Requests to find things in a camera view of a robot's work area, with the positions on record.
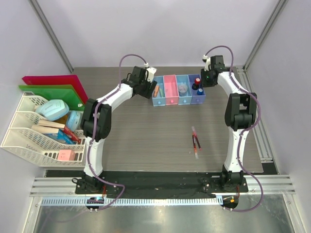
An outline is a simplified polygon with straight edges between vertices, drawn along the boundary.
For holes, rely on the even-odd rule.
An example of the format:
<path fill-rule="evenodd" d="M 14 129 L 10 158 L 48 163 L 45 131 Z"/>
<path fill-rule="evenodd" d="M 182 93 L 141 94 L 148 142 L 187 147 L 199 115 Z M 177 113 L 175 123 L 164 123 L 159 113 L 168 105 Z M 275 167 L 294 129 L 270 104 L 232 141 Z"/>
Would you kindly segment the sky blue drawer box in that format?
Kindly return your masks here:
<path fill-rule="evenodd" d="M 154 77 L 154 81 L 156 81 L 157 84 L 152 94 L 153 107 L 165 106 L 166 97 L 165 97 L 165 90 L 164 90 L 164 77 L 156 76 Z"/>

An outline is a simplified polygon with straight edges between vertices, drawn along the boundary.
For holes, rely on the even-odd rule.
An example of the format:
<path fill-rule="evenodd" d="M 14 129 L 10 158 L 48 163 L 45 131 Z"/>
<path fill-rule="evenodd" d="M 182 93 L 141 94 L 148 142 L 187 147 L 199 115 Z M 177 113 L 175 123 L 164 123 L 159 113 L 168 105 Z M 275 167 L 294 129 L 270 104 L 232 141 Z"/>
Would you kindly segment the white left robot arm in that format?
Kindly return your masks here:
<path fill-rule="evenodd" d="M 157 69 L 135 66 L 133 71 L 122 79 L 112 91 L 105 96 L 88 99 L 81 120 L 81 129 L 86 137 L 86 165 L 84 174 L 77 182 L 77 189 L 84 192 L 100 193 L 104 182 L 100 177 L 103 173 L 103 149 L 109 136 L 112 124 L 112 113 L 122 103 L 135 95 L 149 99 L 156 87 L 154 76 Z"/>

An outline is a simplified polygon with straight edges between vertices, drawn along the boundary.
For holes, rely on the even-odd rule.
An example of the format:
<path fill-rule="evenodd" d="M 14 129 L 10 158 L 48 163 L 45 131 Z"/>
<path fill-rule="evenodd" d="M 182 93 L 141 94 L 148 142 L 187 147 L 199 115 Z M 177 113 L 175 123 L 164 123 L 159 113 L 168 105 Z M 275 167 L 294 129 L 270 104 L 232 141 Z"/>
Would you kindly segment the orange highlighter marker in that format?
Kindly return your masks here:
<path fill-rule="evenodd" d="M 154 89 L 154 97 L 156 98 L 157 97 L 157 95 L 158 95 L 158 92 L 159 92 L 159 85 L 157 85 L 156 87 L 155 87 L 155 89 Z"/>

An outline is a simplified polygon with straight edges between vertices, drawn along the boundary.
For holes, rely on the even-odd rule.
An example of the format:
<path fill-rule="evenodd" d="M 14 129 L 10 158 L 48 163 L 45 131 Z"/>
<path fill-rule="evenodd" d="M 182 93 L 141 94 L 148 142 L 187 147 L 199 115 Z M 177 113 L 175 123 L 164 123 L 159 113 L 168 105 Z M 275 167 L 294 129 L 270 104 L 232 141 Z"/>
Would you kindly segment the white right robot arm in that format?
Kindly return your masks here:
<path fill-rule="evenodd" d="M 249 93 L 235 78 L 232 70 L 227 69 L 223 56 L 203 55 L 205 67 L 201 69 L 202 87 L 219 85 L 228 96 L 225 110 L 225 124 L 229 130 L 229 143 L 226 160 L 219 178 L 206 181 L 207 192 L 236 192 L 237 187 L 245 185 L 243 177 L 243 155 L 248 128 L 256 120 L 257 103 L 255 93 Z"/>

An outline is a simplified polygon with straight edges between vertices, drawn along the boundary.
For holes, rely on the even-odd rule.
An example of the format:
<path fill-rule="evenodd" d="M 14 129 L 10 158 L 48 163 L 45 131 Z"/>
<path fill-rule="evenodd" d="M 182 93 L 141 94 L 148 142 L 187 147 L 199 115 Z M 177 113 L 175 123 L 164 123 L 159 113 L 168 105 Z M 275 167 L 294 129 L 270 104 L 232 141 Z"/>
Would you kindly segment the light blue drawer box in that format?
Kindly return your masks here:
<path fill-rule="evenodd" d="M 192 100 L 188 75 L 177 75 L 178 105 L 189 105 Z"/>

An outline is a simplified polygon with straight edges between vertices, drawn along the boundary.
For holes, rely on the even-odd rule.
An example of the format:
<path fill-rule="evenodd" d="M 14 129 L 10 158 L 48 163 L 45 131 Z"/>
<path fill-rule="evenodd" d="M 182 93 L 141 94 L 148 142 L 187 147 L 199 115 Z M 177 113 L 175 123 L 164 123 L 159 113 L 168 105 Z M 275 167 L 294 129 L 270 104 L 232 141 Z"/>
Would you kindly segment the red black stamp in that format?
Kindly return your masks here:
<path fill-rule="evenodd" d="M 201 88 L 201 79 L 200 78 L 195 78 L 191 87 L 192 87 L 192 90 L 195 90 L 195 91 L 200 89 Z"/>

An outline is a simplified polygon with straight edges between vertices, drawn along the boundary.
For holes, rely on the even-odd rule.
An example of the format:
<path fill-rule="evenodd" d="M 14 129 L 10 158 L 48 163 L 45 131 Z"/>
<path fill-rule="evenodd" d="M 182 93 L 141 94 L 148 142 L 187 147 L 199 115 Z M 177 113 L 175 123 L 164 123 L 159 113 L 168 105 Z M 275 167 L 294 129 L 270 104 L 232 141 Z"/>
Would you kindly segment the pink drawer box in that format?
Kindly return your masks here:
<path fill-rule="evenodd" d="M 164 82 L 166 105 L 177 105 L 179 101 L 179 94 L 176 76 L 164 75 L 163 82 Z"/>

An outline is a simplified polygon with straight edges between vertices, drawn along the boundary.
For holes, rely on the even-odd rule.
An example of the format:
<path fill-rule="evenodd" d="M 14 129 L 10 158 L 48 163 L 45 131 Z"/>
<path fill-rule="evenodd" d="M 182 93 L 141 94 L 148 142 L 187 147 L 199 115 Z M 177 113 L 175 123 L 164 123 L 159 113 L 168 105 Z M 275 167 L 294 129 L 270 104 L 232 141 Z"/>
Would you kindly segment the blue glue bottle grey cap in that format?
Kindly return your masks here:
<path fill-rule="evenodd" d="M 198 96 L 201 96 L 201 95 L 203 95 L 203 94 L 204 94 L 204 91 L 203 91 L 202 88 L 197 89 L 197 95 L 198 95 Z"/>

